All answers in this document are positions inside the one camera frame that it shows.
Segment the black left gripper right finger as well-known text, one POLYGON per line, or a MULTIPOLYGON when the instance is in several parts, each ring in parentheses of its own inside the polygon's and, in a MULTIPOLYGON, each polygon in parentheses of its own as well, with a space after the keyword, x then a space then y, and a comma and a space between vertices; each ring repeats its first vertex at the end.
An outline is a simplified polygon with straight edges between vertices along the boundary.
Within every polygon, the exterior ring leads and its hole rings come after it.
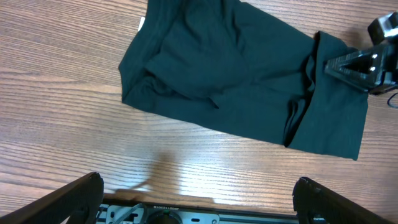
POLYGON ((292 196, 300 224, 392 224, 308 177, 299 178, 292 196))

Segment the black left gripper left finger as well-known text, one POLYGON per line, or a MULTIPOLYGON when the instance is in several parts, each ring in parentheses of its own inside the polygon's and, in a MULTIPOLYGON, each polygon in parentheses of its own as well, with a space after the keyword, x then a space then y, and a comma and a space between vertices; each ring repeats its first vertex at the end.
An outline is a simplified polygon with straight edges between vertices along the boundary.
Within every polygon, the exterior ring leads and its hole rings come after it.
POLYGON ((104 197, 100 174, 90 172, 52 193, 1 217, 1 224, 94 223, 104 197))

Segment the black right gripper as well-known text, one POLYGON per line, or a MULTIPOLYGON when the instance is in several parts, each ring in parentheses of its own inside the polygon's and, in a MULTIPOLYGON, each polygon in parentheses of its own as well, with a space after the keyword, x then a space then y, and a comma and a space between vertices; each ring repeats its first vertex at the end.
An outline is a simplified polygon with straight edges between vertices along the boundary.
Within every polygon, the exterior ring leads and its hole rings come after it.
POLYGON ((397 11, 373 20, 368 33, 374 47, 328 60, 325 73, 381 95, 397 89, 397 11))

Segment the black t-shirt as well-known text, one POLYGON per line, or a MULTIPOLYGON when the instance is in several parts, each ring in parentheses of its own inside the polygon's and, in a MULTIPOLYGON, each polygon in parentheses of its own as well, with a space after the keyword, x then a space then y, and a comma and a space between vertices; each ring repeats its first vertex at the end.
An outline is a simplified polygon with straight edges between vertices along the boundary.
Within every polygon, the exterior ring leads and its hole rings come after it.
POLYGON ((357 159, 368 96, 327 75, 352 52, 242 1, 150 0, 120 65, 142 111, 315 154, 357 159))

